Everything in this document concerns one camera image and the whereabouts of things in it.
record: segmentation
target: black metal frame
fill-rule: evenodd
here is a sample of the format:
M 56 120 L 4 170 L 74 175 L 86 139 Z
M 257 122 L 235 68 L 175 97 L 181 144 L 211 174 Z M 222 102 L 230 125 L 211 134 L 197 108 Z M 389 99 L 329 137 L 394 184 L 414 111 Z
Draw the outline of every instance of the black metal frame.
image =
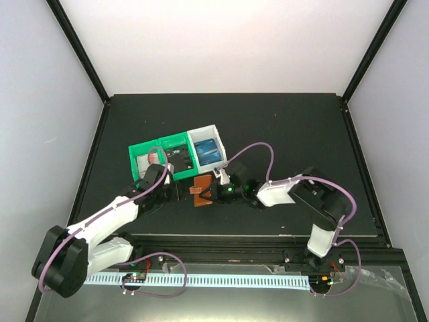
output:
M 86 54 L 70 20 L 67 18 L 67 15 L 62 8 L 59 0 L 46 0 L 56 16 L 58 23 L 63 29 L 66 37 L 68 38 L 70 44 L 72 45 L 76 55 L 81 61 L 86 73 L 93 82 L 95 89 L 97 90 L 101 100 L 104 102 L 105 106 L 103 113 L 101 115 L 97 132 L 93 144 L 90 149 L 88 160 L 84 169 L 82 180 L 79 185 L 78 193 L 73 204 L 73 208 L 70 214 L 70 219 L 68 224 L 76 222 L 80 207 L 82 205 L 83 196 L 85 194 L 86 186 L 88 184 L 88 179 L 93 167 L 95 156 L 97 155 L 97 149 L 101 136 L 103 134 L 103 129 L 107 120 L 109 113 L 109 101 L 110 98 L 104 89 L 103 84 L 101 83 L 100 78 L 98 77 L 94 66 L 92 65 L 88 55 Z M 384 39 L 388 35 L 391 27 L 395 23 L 397 17 L 399 16 L 401 10 L 404 8 L 407 0 L 394 0 L 389 11 L 387 12 L 383 22 L 381 23 L 376 35 L 374 36 L 370 46 L 368 47 L 361 63 L 359 64 L 356 72 L 354 73 L 346 91 L 344 92 L 343 97 L 341 98 L 341 110 L 343 112 L 344 122 L 349 133 L 349 138 L 353 146 L 357 164 L 359 167 L 359 172 L 367 193 L 367 198 L 369 204 L 373 210 L 373 218 L 375 226 L 377 228 L 378 236 L 374 238 L 362 237 L 354 238 L 358 243 L 361 249 L 362 262 L 363 265 L 371 266 L 400 266 L 402 273 L 404 275 L 408 291 L 412 297 L 412 302 L 414 310 L 418 316 L 419 321 L 427 321 L 425 316 L 423 306 L 420 302 L 418 296 L 416 285 L 412 278 L 410 268 L 404 256 L 404 252 L 399 249 L 391 248 L 390 238 L 385 226 L 383 216 L 379 204 L 377 202 L 377 197 L 369 176 L 368 169 L 366 167 L 365 159 L 359 145 L 357 134 L 351 119 L 349 108 L 347 103 L 361 82 L 364 74 L 366 73 L 369 65 L 374 59 L 376 53 L 380 49 Z M 180 253 L 183 257 L 187 257 L 187 254 L 191 254 L 192 258 L 200 258 L 204 262 L 222 262 L 225 261 L 225 257 L 217 258 L 219 254 L 245 254 L 247 259 L 260 262 L 277 262 L 282 261 L 284 256 L 284 250 L 286 248 L 304 248 L 306 239 L 305 238 L 296 238 L 291 237 L 287 239 L 265 239 L 258 238 L 257 241 L 254 239 L 241 239 L 240 241 L 234 240 L 234 243 L 229 243 L 229 239 L 216 239 L 211 238 L 210 241 L 204 239 L 203 237 L 160 237 L 160 236 L 141 236 L 139 237 L 139 242 L 142 243 L 145 248 L 159 250 L 163 249 L 164 251 L 168 250 L 173 253 Z M 349 248 L 345 249 L 345 252 L 349 253 L 349 263 L 356 264 L 356 257 L 354 254 L 354 249 Z M 41 294 L 38 290 L 33 297 L 32 304 L 29 308 L 26 321 L 33 321 L 36 316 L 38 305 L 41 299 Z
M 76 52 L 76 55 L 78 56 L 80 63 L 82 64 L 86 73 L 88 74 L 89 79 L 91 80 L 91 82 L 93 82 L 93 85 L 97 90 L 97 93 L 101 98 L 101 101 L 104 104 L 107 104 L 110 100 L 109 95 L 107 94 L 103 84 L 101 83 L 101 80 L 97 75 L 97 72 L 95 71 L 95 68 L 92 62 L 90 61 L 88 55 L 86 54 L 86 51 L 83 48 L 83 45 L 80 42 L 78 35 L 74 31 L 72 23 L 68 19 L 65 10 L 61 6 L 61 3 L 59 2 L 59 0 L 46 0 L 46 2 L 48 3 L 52 12 L 54 13 L 55 18 L 58 20 L 58 23 L 60 24 L 62 31 L 64 32 L 68 41 L 70 42 L 70 45 L 72 45 L 74 52 Z
M 397 17 L 400 15 L 404 5 L 407 3 L 407 0 L 394 0 L 391 4 L 389 11 L 386 13 L 383 21 L 381 22 L 380 27 L 377 30 L 372 42 L 370 43 L 365 55 L 362 58 L 361 63 L 357 67 L 355 74 L 353 75 L 349 85 L 346 88 L 346 91 L 343 94 L 343 100 L 347 103 L 350 101 L 353 93 L 356 91 L 356 88 L 359 86 L 363 75 L 367 72 L 369 65 L 371 65 L 375 55 L 378 53 L 384 39 L 390 32 L 390 29 L 394 25 Z

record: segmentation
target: orange block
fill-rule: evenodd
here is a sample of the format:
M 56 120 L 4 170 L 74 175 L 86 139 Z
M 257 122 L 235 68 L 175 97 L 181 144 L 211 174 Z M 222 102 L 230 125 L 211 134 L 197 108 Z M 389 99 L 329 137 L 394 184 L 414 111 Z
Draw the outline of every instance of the orange block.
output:
M 212 183 L 212 175 L 205 174 L 204 176 L 195 176 L 194 177 L 194 186 L 189 188 L 189 192 L 191 195 L 194 195 L 194 206 L 200 207 L 205 205 L 211 205 L 213 202 L 203 199 L 200 197 L 201 191 L 205 190 Z M 211 192 L 207 192 L 206 196 L 210 197 Z

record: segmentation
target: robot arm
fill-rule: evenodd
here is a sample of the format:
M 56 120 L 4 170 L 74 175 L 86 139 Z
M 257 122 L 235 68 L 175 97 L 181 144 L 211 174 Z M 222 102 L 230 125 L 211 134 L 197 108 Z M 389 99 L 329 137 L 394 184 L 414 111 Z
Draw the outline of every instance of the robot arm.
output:
M 307 249 L 319 258 L 328 254 L 344 214 L 351 210 L 351 204 L 342 192 L 321 182 L 300 179 L 324 178 L 315 168 L 294 178 L 260 183 L 250 177 L 244 166 L 234 162 L 225 169 L 215 170 L 214 175 L 217 179 L 200 193 L 200 198 L 220 203 L 244 198 L 259 209 L 287 203 L 300 205 L 313 222 Z
M 160 179 L 164 166 L 151 164 L 143 179 L 134 182 L 123 196 L 115 200 L 80 223 L 61 228 L 51 228 L 43 241 L 32 268 L 32 275 L 39 278 L 46 262 L 54 250 L 67 237 L 79 232 L 64 246 L 46 271 L 44 284 L 62 297 L 70 297 L 83 285 L 90 275 L 117 263 L 126 262 L 133 255 L 133 242 L 124 237 L 115 237 L 100 244 L 114 231 L 137 219 L 137 216 L 162 203 L 179 197 L 177 183 L 172 181 L 172 166 L 168 165 L 169 175 L 150 194 L 133 201 L 129 199 L 140 195 Z

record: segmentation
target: black table surface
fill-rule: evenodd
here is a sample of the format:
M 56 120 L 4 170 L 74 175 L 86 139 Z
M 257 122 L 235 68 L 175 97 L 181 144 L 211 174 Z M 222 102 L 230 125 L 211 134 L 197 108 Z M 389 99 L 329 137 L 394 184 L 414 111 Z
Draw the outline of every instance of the black table surface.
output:
M 376 228 L 355 155 L 334 94 L 150 94 L 115 95 L 90 173 L 78 220 L 110 203 L 132 183 L 128 146 L 215 124 L 232 157 L 254 142 L 275 152 L 272 180 L 315 166 L 355 197 L 358 211 L 342 235 L 375 236 Z M 263 180 L 269 150 L 256 147 L 240 157 Z M 192 179 L 184 185 L 191 185 Z M 164 203 L 126 225 L 132 234 L 310 235 L 312 222 L 297 205 L 264 211 L 246 204 L 194 208 L 193 197 Z

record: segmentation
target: white box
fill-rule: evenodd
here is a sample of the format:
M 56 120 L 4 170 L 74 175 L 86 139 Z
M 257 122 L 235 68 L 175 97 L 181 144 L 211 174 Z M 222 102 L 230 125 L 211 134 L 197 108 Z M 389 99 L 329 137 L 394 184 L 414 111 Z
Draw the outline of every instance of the white box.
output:
M 188 133 L 190 145 L 192 147 L 192 153 L 195 156 L 195 162 L 196 162 L 196 166 L 198 168 L 199 174 L 213 171 L 213 169 L 220 168 L 225 163 L 227 163 L 227 153 L 225 152 L 225 147 L 222 144 L 221 137 L 219 136 L 217 128 L 214 124 L 200 127 L 198 129 L 191 129 L 187 133 Z M 209 139 L 213 139 L 214 142 L 216 143 L 219 149 L 219 152 L 221 153 L 221 161 L 207 164 L 205 166 L 201 166 L 200 160 L 198 159 L 198 155 L 196 154 L 194 144 L 197 142 L 201 142 Z

